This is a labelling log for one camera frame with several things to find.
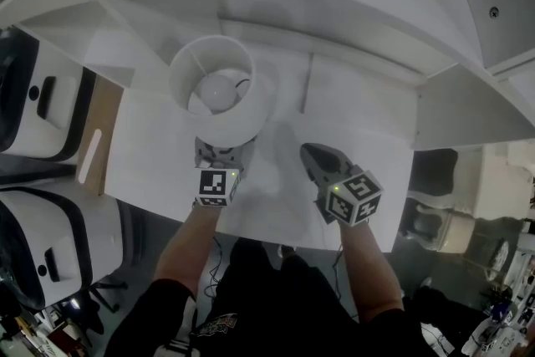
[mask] black shirt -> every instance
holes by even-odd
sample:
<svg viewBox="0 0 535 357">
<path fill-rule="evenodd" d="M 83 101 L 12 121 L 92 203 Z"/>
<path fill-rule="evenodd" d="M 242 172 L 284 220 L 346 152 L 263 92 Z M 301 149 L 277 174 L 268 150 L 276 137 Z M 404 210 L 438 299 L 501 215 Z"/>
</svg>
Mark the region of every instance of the black shirt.
<svg viewBox="0 0 535 357">
<path fill-rule="evenodd" d="M 244 289 L 226 286 L 235 283 L 220 284 L 206 322 L 196 328 L 190 290 L 172 280 L 152 283 L 105 355 L 435 355 L 420 324 L 401 310 L 358 324 L 314 287 L 280 288 L 276 278 Z"/>
</svg>

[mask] light bulb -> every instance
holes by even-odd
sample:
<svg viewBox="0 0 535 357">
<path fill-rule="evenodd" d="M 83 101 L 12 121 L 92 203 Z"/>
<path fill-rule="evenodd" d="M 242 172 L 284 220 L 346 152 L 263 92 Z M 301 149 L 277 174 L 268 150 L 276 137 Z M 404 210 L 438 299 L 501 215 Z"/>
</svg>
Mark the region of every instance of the light bulb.
<svg viewBox="0 0 535 357">
<path fill-rule="evenodd" d="M 226 76 L 209 74 L 201 82 L 201 100 L 212 111 L 230 109 L 236 96 L 236 87 Z"/>
</svg>

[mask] white lampshade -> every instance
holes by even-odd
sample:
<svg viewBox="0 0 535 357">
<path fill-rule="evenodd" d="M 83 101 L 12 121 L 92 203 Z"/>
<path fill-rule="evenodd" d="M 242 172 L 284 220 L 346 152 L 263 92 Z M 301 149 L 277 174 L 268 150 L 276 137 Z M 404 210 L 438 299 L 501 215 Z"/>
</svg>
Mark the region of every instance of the white lampshade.
<svg viewBox="0 0 535 357">
<path fill-rule="evenodd" d="M 236 147 L 258 134 L 268 116 L 268 97 L 251 55 L 236 39 L 206 36 L 184 46 L 171 66 L 171 95 L 186 123 L 204 142 L 217 147 Z M 190 97 L 206 74 L 235 69 L 250 79 L 243 98 L 221 113 L 197 114 L 188 110 Z"/>
</svg>

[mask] floor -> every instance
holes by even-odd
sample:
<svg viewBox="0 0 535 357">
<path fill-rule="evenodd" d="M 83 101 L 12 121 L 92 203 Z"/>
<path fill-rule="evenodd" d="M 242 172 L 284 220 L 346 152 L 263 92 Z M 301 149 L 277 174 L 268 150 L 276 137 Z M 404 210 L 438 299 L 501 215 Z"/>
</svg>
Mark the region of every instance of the floor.
<svg viewBox="0 0 535 357">
<path fill-rule="evenodd" d="M 407 200 L 405 206 L 406 211 L 412 209 L 411 204 L 412 202 Z M 104 291 L 103 294 L 106 295 L 111 303 L 118 303 L 120 305 L 120 310 L 112 314 L 104 308 L 100 309 L 99 314 L 103 321 L 105 332 L 103 335 L 97 335 L 89 331 L 89 338 L 93 344 L 93 355 L 95 356 L 104 355 L 105 346 L 111 334 L 124 316 L 132 309 L 137 298 L 149 286 L 161 251 L 181 225 L 179 222 L 142 211 L 135 207 L 131 209 L 141 214 L 144 224 L 145 241 L 143 257 L 137 265 L 122 267 L 110 278 L 127 282 L 129 288 L 126 291 L 121 290 L 119 292 Z M 478 221 L 476 231 L 485 236 L 505 237 L 514 245 L 521 227 L 521 222 L 509 219 L 502 219 L 495 222 Z M 217 240 L 222 245 L 222 264 L 217 274 L 220 277 L 227 267 L 228 257 L 236 238 L 225 234 L 217 234 Z M 278 246 L 271 243 L 264 243 L 264 246 L 272 265 L 278 268 L 280 266 L 280 258 L 277 255 Z M 470 253 L 472 258 L 482 262 L 490 259 L 494 247 L 493 244 L 488 245 L 475 242 L 473 246 L 471 245 L 469 247 L 467 254 Z M 334 287 L 335 275 L 333 263 L 336 258 L 336 252 L 299 248 L 298 254 L 308 264 L 320 268 Z M 200 290 L 203 290 L 209 284 L 210 276 L 208 272 L 217 265 L 219 257 L 217 246 L 214 245 L 201 279 Z M 409 296 L 416 291 L 424 278 L 431 276 L 433 286 L 444 292 L 450 299 L 473 308 L 480 308 L 483 300 L 481 293 L 485 293 L 489 288 L 483 271 L 467 264 L 460 256 L 427 251 L 413 240 L 401 236 L 396 239 L 393 251 L 387 253 L 386 257 L 394 268 L 405 294 Z M 507 269 L 509 263 L 510 261 L 506 263 L 504 270 Z M 343 259 L 340 260 L 338 265 L 338 277 L 342 305 L 350 314 L 356 314 L 349 293 L 349 284 Z M 197 302 L 199 311 L 198 319 L 200 322 L 207 316 L 210 306 L 210 299 L 203 293 L 200 293 L 200 298 Z"/>
</svg>

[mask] forearm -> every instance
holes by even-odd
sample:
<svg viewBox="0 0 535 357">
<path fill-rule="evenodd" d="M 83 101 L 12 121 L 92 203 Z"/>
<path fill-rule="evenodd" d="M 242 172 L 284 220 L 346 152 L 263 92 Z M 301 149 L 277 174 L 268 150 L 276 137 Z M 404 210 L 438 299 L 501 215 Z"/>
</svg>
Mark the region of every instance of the forearm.
<svg viewBox="0 0 535 357">
<path fill-rule="evenodd" d="M 220 207 L 197 205 L 193 208 L 161 254 L 154 280 L 176 280 L 197 296 L 199 279 L 210 254 L 220 212 Z"/>
<path fill-rule="evenodd" d="M 371 321 L 389 309 L 403 309 L 400 284 L 367 223 L 340 225 L 349 285 L 359 318 Z"/>
</svg>

